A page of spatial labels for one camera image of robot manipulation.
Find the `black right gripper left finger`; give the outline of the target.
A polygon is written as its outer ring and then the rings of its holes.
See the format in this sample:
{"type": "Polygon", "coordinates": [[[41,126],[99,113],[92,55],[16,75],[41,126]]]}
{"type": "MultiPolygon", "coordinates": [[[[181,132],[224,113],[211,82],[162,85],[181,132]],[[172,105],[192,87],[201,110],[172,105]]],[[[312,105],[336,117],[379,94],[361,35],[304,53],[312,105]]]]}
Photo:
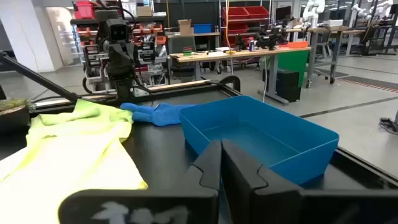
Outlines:
{"type": "Polygon", "coordinates": [[[89,189],[60,204],[60,224],[218,224],[221,141],[209,143],[169,189],[89,189]]]}

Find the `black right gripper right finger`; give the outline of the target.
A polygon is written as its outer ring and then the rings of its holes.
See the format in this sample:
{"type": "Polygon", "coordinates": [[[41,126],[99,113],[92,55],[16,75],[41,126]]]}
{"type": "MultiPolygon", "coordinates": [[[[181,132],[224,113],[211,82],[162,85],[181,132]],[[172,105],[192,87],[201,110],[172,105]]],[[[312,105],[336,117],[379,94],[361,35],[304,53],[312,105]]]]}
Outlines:
{"type": "Polygon", "coordinates": [[[398,224],[398,190],[307,190],[230,140],[222,181],[234,224],[398,224]]]}

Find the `yellow microfiber towel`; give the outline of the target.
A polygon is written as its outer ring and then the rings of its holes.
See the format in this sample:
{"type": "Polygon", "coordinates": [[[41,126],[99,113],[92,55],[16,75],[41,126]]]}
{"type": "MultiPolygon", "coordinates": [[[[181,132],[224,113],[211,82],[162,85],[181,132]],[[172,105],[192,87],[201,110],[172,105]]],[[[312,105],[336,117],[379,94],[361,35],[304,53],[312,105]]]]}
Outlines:
{"type": "Polygon", "coordinates": [[[124,137],[46,137],[0,161],[0,224],[58,224],[58,208],[85,189],[146,189],[124,137]]]}

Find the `blue microfiber towel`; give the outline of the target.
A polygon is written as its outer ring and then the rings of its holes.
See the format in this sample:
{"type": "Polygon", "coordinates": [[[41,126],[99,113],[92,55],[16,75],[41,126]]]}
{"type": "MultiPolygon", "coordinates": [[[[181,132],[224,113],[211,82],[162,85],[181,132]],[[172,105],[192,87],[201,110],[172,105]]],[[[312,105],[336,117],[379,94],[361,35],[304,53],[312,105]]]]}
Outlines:
{"type": "Polygon", "coordinates": [[[156,126],[180,124],[179,111],[193,105],[170,105],[159,103],[157,106],[122,103],[120,108],[132,112],[134,122],[152,123],[156,126]]]}

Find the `green microfiber towel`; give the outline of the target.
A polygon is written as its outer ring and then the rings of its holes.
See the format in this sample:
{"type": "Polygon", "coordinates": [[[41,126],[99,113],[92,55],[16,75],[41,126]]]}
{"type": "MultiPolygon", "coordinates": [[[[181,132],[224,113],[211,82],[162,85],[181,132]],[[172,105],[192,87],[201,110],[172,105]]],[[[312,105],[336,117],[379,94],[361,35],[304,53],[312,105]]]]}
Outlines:
{"type": "Polygon", "coordinates": [[[133,124],[132,112],[86,100],[78,100],[70,113],[39,114],[31,119],[26,136],[32,147],[40,139],[76,134],[104,134],[111,132],[126,138],[133,124]]]}

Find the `metal parts shelf rack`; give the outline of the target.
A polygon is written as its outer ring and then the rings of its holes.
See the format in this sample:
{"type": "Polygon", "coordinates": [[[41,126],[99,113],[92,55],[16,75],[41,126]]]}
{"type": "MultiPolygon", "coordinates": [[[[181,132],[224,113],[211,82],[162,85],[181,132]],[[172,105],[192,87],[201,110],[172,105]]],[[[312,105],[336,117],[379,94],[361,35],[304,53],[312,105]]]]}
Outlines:
{"type": "MultiPolygon", "coordinates": [[[[102,9],[115,9],[119,16],[128,21],[131,28],[131,42],[134,44],[134,78],[132,96],[150,94],[149,87],[169,84],[166,72],[167,38],[163,28],[164,17],[137,17],[133,14],[134,2],[123,0],[76,0],[91,1],[94,12],[102,9]]],[[[108,55],[98,49],[98,21],[76,19],[70,21],[80,39],[81,60],[84,77],[83,89],[89,94],[114,94],[116,89],[106,73],[108,55]]]]}

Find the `small cardboard box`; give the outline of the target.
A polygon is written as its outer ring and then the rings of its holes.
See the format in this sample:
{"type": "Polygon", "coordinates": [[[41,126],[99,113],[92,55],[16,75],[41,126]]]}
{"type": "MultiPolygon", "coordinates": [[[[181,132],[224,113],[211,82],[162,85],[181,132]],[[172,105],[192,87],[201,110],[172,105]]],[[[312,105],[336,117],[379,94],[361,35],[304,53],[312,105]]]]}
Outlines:
{"type": "Polygon", "coordinates": [[[136,7],[137,17],[152,17],[153,12],[150,6],[137,6],[136,7]]]}

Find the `red plastic crate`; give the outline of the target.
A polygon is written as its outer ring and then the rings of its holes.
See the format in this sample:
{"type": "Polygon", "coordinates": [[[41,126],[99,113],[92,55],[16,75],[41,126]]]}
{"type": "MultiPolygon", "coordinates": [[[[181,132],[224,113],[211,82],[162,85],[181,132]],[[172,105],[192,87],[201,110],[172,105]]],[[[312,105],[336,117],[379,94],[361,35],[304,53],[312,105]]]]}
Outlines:
{"type": "Polygon", "coordinates": [[[76,1],[73,3],[76,19],[94,19],[94,4],[91,1],[76,1]]]}

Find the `plywood table board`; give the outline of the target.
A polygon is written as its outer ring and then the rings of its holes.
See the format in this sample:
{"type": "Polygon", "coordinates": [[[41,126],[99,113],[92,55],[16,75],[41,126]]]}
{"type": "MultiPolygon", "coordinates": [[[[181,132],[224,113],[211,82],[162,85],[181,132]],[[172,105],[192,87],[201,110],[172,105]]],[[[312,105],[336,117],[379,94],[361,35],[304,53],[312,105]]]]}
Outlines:
{"type": "MultiPolygon", "coordinates": [[[[154,86],[154,87],[149,87],[149,90],[151,93],[156,93],[160,91],[168,91],[168,90],[174,90],[177,88],[186,88],[186,87],[193,87],[196,85],[202,85],[205,84],[207,81],[210,80],[198,80],[198,81],[193,81],[193,82],[185,82],[185,83],[176,83],[176,84],[171,84],[171,85],[164,85],[164,86],[154,86]]],[[[69,103],[69,100],[55,100],[55,99],[49,99],[48,101],[38,101],[36,103],[32,103],[32,106],[34,107],[40,107],[40,106],[48,106],[48,105],[56,105],[60,103],[69,103]]]]}

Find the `open cardboard box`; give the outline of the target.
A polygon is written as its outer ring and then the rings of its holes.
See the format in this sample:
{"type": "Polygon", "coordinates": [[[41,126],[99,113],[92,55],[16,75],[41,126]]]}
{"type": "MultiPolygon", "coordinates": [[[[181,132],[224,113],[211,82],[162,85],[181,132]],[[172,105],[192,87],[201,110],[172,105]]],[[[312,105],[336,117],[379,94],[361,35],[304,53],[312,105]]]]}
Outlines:
{"type": "Polygon", "coordinates": [[[178,27],[181,35],[191,35],[193,33],[191,19],[178,20],[178,27]]]}

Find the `blue plastic bin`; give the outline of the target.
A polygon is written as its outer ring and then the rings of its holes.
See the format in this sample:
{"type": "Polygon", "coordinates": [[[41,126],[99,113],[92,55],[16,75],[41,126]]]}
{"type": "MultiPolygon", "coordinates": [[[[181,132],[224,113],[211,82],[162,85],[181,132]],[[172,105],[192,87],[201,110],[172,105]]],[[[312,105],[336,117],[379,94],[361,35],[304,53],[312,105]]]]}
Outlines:
{"type": "Polygon", "coordinates": [[[338,133],[241,95],[179,111],[186,142],[201,154],[229,139],[285,179],[304,184],[322,175],[338,147],[338,133]]]}

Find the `blue storage box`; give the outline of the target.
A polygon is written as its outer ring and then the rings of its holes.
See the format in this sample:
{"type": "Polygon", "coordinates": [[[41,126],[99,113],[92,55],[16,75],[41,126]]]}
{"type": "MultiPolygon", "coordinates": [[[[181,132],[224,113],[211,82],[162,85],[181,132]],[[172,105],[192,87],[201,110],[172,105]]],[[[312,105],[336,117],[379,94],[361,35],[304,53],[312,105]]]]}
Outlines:
{"type": "Polygon", "coordinates": [[[212,32],[212,24],[194,24],[193,30],[195,34],[207,34],[212,32]]]}

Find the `wooden workbench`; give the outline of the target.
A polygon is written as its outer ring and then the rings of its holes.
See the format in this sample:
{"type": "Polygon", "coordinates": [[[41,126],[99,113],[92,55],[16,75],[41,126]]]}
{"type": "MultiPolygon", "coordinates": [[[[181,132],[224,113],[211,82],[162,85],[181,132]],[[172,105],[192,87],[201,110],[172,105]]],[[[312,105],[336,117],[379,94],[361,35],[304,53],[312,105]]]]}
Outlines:
{"type": "Polygon", "coordinates": [[[277,80],[277,69],[279,55],[288,52],[300,52],[300,51],[310,51],[311,47],[305,47],[300,49],[291,49],[288,47],[276,47],[275,50],[261,49],[255,51],[242,50],[240,52],[235,52],[232,54],[227,53],[192,53],[191,56],[184,56],[183,53],[170,54],[171,58],[175,58],[178,63],[195,63],[195,79],[198,80],[201,77],[200,74],[200,62],[212,62],[212,61],[224,61],[232,60],[235,58],[252,58],[252,57],[268,57],[271,68],[269,69],[268,77],[269,82],[267,84],[268,90],[264,87],[263,98],[266,96],[272,98],[273,100],[282,103],[283,105],[289,104],[289,101],[283,97],[276,95],[276,80],[277,80]]]}
{"type": "Polygon", "coordinates": [[[307,66],[307,76],[304,79],[304,85],[305,88],[310,88],[312,84],[312,75],[315,72],[316,67],[322,67],[322,66],[330,66],[330,73],[328,76],[330,84],[334,84],[335,82],[335,69],[338,63],[338,56],[340,53],[340,47],[341,47],[341,38],[343,34],[360,34],[364,32],[363,30],[357,30],[357,29],[351,29],[346,26],[337,26],[337,27],[330,27],[330,28],[325,28],[325,27],[317,27],[317,28],[310,28],[308,29],[308,32],[310,33],[310,42],[309,42],[309,47],[310,51],[308,53],[308,66],[307,66]],[[317,51],[317,45],[318,45],[318,36],[320,34],[336,34],[336,43],[333,48],[333,53],[331,57],[330,62],[322,62],[322,63],[316,63],[315,62],[315,57],[316,57],[316,51],[317,51]]]}

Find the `black computer tower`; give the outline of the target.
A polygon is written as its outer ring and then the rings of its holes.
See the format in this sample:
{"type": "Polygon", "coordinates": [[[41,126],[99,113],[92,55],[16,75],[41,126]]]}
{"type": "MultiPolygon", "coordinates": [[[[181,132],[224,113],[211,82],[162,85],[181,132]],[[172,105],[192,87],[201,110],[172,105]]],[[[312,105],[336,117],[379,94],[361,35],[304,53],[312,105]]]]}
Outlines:
{"type": "Polygon", "coordinates": [[[262,93],[262,101],[265,101],[266,97],[268,97],[286,105],[300,100],[299,72],[278,70],[275,82],[271,83],[271,91],[269,91],[270,74],[269,70],[262,70],[264,89],[258,91],[258,93],[262,93]]]}

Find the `red storage bin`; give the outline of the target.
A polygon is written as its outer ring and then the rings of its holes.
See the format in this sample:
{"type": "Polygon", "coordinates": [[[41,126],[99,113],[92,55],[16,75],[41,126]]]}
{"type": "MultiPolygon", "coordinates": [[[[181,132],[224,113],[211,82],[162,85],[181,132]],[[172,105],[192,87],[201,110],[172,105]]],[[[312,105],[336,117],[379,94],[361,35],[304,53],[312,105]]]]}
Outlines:
{"type": "Polygon", "coordinates": [[[250,19],[264,19],[269,17],[269,11],[264,6],[245,6],[250,19]]]}
{"type": "Polygon", "coordinates": [[[249,13],[243,7],[229,7],[228,12],[226,12],[227,8],[224,7],[221,12],[221,17],[226,20],[226,16],[228,16],[229,20],[236,19],[249,19],[249,13]]]}

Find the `person's foot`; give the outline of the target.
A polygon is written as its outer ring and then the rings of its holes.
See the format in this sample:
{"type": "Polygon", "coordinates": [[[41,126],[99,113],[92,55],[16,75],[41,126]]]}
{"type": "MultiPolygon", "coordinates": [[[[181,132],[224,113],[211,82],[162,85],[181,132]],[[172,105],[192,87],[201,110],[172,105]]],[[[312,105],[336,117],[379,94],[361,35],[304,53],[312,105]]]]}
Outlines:
{"type": "Polygon", "coordinates": [[[398,123],[392,121],[390,118],[380,118],[379,127],[390,134],[398,135],[398,123]]]}

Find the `green plastic bin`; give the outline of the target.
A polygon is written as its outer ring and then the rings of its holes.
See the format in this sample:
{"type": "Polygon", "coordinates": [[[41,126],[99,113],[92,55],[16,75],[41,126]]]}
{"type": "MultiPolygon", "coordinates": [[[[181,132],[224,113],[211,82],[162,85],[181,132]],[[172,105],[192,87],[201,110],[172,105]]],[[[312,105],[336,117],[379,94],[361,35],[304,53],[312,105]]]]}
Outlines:
{"type": "Polygon", "coordinates": [[[278,69],[292,70],[299,73],[298,87],[302,87],[307,71],[308,51],[286,52],[278,55],[278,69]]]}

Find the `black hazard-striped floor mat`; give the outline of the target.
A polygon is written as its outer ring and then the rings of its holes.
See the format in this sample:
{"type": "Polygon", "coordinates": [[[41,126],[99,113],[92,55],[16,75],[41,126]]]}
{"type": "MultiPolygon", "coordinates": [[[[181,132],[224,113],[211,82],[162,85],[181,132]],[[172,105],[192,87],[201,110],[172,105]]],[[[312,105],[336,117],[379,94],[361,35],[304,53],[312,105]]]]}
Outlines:
{"type": "Polygon", "coordinates": [[[357,77],[357,76],[343,77],[343,78],[340,78],[340,81],[355,84],[355,85],[361,85],[361,86],[365,86],[368,88],[375,88],[378,90],[384,90],[384,91],[390,91],[393,93],[398,93],[398,83],[385,82],[385,81],[381,81],[381,80],[374,80],[374,79],[370,79],[370,78],[363,78],[363,77],[357,77]]]}

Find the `orange tray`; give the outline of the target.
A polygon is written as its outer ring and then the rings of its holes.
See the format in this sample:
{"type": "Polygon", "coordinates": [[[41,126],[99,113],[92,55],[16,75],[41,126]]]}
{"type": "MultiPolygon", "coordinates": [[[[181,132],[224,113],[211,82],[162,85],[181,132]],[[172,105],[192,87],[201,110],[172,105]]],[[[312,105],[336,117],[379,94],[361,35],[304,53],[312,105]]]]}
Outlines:
{"type": "Polygon", "coordinates": [[[279,44],[279,47],[287,47],[290,49],[301,49],[309,46],[308,41],[299,41],[299,42],[288,42],[285,44],[279,44]]]}

